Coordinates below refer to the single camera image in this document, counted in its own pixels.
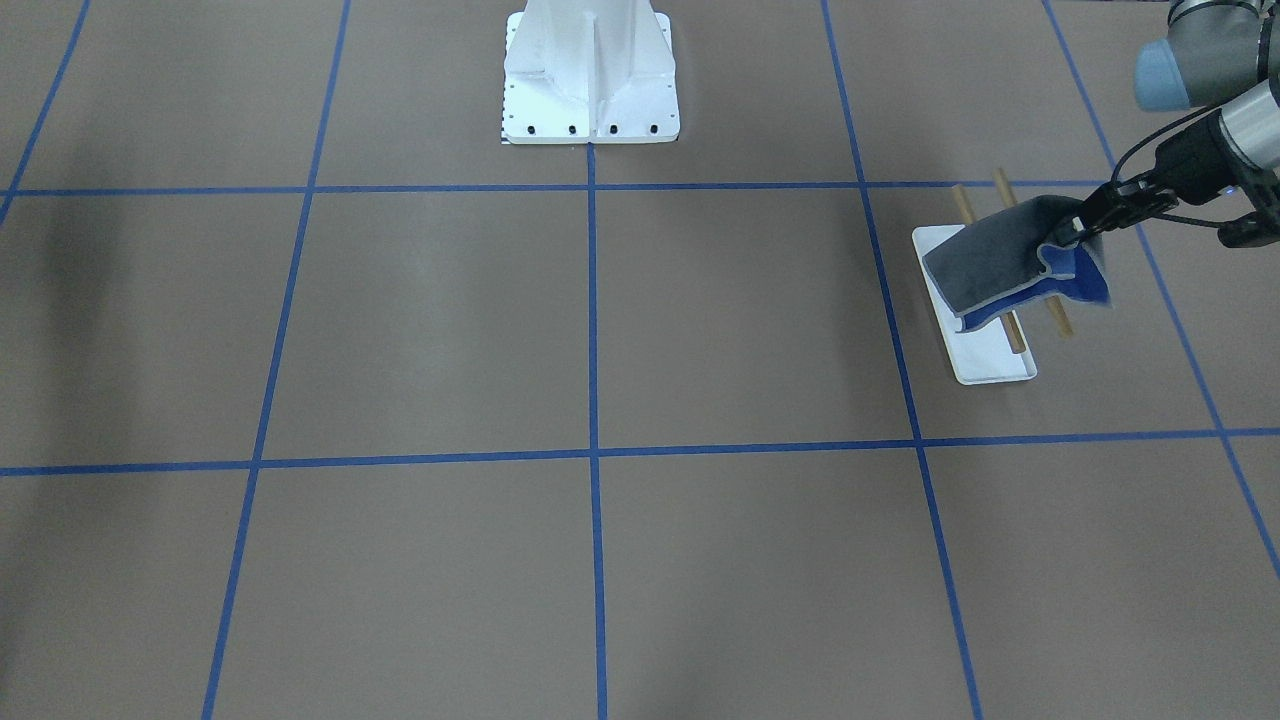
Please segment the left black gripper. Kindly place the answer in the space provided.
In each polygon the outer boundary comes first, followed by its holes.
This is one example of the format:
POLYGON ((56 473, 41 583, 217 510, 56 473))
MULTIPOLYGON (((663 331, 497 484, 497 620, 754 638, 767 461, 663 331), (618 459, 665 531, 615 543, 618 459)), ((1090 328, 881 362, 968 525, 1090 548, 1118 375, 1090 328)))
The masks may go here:
POLYGON ((1112 169, 1103 196, 1048 196, 1053 220, 1044 243, 1068 249, 1119 227, 1166 214, 1179 204, 1203 206, 1239 184, 1236 160, 1222 133, 1220 111, 1194 111, 1126 150, 1112 169), (1135 176, 1125 164, 1153 141, 1153 165, 1135 176))

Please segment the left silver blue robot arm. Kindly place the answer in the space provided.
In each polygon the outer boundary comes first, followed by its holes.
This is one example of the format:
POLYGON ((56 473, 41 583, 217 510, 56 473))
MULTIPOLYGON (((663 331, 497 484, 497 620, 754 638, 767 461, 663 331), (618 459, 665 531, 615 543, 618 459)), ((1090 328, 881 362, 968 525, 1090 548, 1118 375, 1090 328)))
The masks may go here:
POLYGON ((1229 190, 1251 202, 1244 217, 1215 225, 1229 249, 1277 241, 1277 12, 1260 1, 1172 1, 1164 38, 1147 44, 1134 69, 1147 111, 1184 111, 1152 133, 1153 165, 1124 177, 1114 168, 1074 213, 1046 236, 1066 247, 1143 220, 1170 219, 1229 190))

